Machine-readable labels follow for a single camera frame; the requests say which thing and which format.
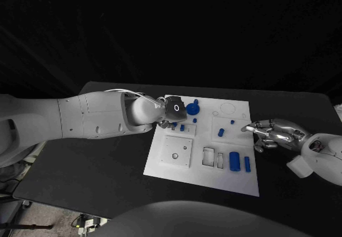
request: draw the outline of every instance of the robotic hand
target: robotic hand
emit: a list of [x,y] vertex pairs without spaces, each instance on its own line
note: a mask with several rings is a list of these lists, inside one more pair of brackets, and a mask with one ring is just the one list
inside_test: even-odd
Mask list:
[[284,119],[270,119],[251,123],[242,129],[258,135],[254,149],[283,146],[300,155],[287,163],[287,167],[300,178],[312,172],[329,182],[342,185],[342,136],[317,133],[312,135],[296,123]]
[[59,138],[102,139],[173,128],[186,120],[180,97],[153,99],[124,89],[65,99],[0,95],[0,167],[19,162],[36,144]]

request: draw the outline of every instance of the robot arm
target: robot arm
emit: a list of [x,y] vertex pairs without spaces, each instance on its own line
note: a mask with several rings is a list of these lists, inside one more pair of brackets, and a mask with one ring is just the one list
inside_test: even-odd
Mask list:
[[104,139],[144,133],[186,120],[180,97],[154,100],[127,90],[65,99],[30,100],[0,95],[0,167],[16,163],[37,143],[59,138]]
[[254,149],[275,148],[278,145],[300,152],[287,167],[300,178],[313,172],[329,182],[342,185],[342,137],[330,134],[312,135],[296,123],[270,119],[251,123],[241,129],[258,135]]

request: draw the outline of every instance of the black table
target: black table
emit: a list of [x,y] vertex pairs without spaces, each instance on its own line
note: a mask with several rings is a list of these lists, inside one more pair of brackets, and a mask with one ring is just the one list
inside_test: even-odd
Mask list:
[[[313,133],[342,135],[342,123],[323,94],[89,82],[81,94],[112,88],[249,101],[251,120],[283,118]],[[340,232],[342,187],[316,174],[299,179],[286,166],[294,152],[255,153],[260,197],[144,176],[154,131],[102,140],[49,141],[14,197],[112,218],[166,200],[196,200],[245,210],[320,236]]]

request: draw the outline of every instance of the floor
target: floor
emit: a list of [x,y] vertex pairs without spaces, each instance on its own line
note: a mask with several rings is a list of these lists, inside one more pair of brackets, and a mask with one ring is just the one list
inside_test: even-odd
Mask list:
[[78,229],[71,227],[71,222],[79,213],[33,203],[21,212],[17,224],[53,225],[52,230],[16,230],[11,237],[78,237]]

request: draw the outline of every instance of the white board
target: white board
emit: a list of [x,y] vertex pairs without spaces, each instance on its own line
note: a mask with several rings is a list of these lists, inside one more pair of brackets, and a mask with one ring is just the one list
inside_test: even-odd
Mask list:
[[[258,197],[252,133],[239,131],[251,123],[248,102],[182,96],[185,105],[195,99],[199,113],[187,115],[187,120],[177,123],[174,131],[156,128],[144,175]],[[219,128],[225,129],[222,137],[218,136]],[[202,164],[203,148],[213,149],[213,166]],[[239,172],[229,170],[229,152],[239,153]],[[218,153],[223,154],[223,168]],[[245,172],[244,157],[249,157],[251,172]]]

